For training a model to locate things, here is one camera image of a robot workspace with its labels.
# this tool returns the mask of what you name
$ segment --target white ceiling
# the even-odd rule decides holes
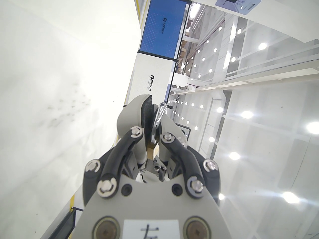
[[[317,81],[233,90],[214,159],[234,239],[304,238],[318,222],[319,137],[306,130],[319,121],[318,108]],[[242,118],[245,110],[253,118]],[[228,157],[233,151],[238,161]],[[301,203],[288,204],[285,191]]]

